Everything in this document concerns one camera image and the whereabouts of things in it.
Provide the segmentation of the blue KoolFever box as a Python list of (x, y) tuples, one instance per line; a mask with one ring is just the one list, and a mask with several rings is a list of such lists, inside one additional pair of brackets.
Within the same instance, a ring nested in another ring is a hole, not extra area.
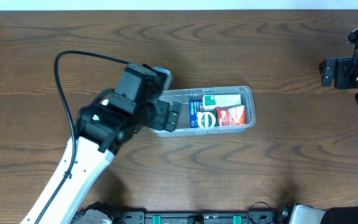
[(193, 100), (189, 102), (190, 128), (198, 128), (197, 112), (203, 110), (202, 100)]

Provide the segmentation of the green square box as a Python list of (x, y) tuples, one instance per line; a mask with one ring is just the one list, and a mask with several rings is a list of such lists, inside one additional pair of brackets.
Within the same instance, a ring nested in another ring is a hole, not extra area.
[(196, 117), (199, 128), (213, 128), (218, 125), (216, 110), (198, 111)]

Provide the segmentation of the white green medicine box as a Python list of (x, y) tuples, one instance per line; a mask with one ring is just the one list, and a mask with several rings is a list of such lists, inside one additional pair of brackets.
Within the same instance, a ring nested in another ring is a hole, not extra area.
[(204, 95), (203, 106), (206, 110), (240, 105), (241, 95)]

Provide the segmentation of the red Panadol sachet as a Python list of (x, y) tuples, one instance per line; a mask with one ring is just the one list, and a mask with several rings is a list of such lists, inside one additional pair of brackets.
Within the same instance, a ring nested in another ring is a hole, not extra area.
[(246, 110), (244, 105), (216, 108), (219, 126), (238, 126), (246, 124)]

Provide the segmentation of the dark brown medicine bottle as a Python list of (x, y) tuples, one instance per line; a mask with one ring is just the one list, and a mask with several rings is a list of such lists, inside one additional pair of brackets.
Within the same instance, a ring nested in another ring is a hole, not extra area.
[(104, 105), (104, 106), (107, 106), (108, 103), (109, 103), (109, 100), (108, 100), (108, 99), (105, 99), (105, 100), (103, 100), (103, 101), (101, 102), (101, 104)]

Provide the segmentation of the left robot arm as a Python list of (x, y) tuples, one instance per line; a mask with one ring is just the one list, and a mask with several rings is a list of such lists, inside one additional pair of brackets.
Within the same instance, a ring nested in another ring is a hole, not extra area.
[(135, 133), (142, 127), (174, 131), (181, 105), (159, 99), (171, 82), (167, 69), (127, 64), (116, 89), (102, 91), (69, 121), (62, 159), (23, 223), (70, 223), (95, 180)]

